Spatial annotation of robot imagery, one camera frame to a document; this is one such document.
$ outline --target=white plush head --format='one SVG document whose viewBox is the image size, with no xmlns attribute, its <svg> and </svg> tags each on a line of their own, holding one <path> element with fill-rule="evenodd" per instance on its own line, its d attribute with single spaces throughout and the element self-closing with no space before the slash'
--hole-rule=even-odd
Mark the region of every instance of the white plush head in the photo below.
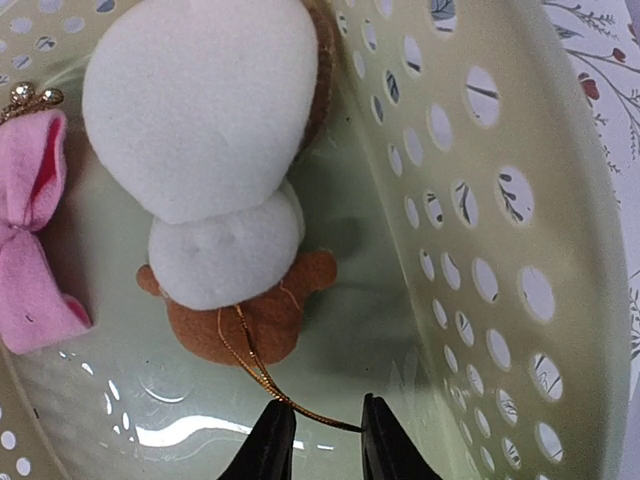
<svg viewBox="0 0 640 480">
<path fill-rule="evenodd" d="M 276 285 L 299 242 L 294 206 L 281 193 L 263 204 L 207 220 L 169 225 L 155 220 L 149 264 L 167 295 L 192 310 L 243 302 Z"/>
<path fill-rule="evenodd" d="M 166 223 L 251 208 L 297 153 L 317 70 L 301 0 L 144 0 L 89 63 L 87 132 L 115 179 Z"/>
</svg>

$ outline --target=stuffed animal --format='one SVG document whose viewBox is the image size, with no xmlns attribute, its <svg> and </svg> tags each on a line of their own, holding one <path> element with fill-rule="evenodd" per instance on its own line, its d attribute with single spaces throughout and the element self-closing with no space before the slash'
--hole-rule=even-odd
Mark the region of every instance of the stuffed animal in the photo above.
<svg viewBox="0 0 640 480">
<path fill-rule="evenodd" d="M 89 139 L 155 217 L 139 282 L 196 355 L 235 363 L 211 319 L 237 337 L 239 304 L 263 361 L 281 360 L 306 296 L 335 280 L 329 254 L 297 257 L 304 219 L 285 180 L 328 115 L 334 50 L 332 22 L 301 0 L 144 0 L 91 58 Z"/>
<path fill-rule="evenodd" d="M 269 291 L 239 304 L 262 361 L 283 360 L 296 347 L 307 298 L 335 282 L 337 265 L 329 252 L 301 253 L 287 275 Z M 149 265 L 138 271 L 138 284 L 150 294 L 164 296 Z M 247 340 L 234 307 L 196 311 L 165 297 L 171 328 L 180 343 L 197 356 L 223 365 L 237 365 L 218 335 L 218 317 L 231 347 L 250 362 Z"/>
</svg>

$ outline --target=pink plush bow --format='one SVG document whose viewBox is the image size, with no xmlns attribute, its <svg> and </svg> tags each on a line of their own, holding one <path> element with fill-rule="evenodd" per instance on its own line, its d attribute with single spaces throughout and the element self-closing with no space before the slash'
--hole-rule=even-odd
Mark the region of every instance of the pink plush bow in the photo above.
<svg viewBox="0 0 640 480">
<path fill-rule="evenodd" d="M 0 334 L 28 353 L 87 331 L 80 303 L 60 292 L 34 236 L 47 225 L 65 183 L 62 112 L 47 111 L 0 127 Z"/>
</svg>

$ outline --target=pink bow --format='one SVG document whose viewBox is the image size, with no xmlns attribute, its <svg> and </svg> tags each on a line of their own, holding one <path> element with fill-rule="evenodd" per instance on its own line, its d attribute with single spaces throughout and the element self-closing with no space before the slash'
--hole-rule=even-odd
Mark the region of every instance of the pink bow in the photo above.
<svg viewBox="0 0 640 480">
<path fill-rule="evenodd" d="M 26 115 L 0 127 L 0 335 L 16 354 L 91 327 L 82 305 L 58 289 L 34 236 L 62 197 L 66 127 L 60 111 Z"/>
</svg>

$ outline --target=plastic basket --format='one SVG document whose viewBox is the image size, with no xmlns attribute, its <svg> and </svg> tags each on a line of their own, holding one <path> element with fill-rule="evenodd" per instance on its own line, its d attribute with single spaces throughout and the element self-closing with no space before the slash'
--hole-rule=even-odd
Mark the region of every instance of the plastic basket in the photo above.
<svg viewBox="0 0 640 480">
<path fill-rule="evenodd" d="M 0 88 L 55 84 L 81 126 L 82 66 L 135 3 L 0 2 Z M 308 246 L 332 248 L 341 275 L 273 373 L 344 419 L 366 392 L 385 396 L 446 479 L 611 480 L 628 285 L 583 92 L 538 1 L 429 3 L 327 5 L 339 93 L 291 180 Z M 216 478 L 266 394 L 182 351 L 135 285 L 150 217 L 81 129 L 67 144 L 70 187 L 44 243 L 97 328 L 4 355 L 0 478 Z M 294 447 L 296 478 L 360 476 L 354 437 L 301 422 Z"/>
</svg>

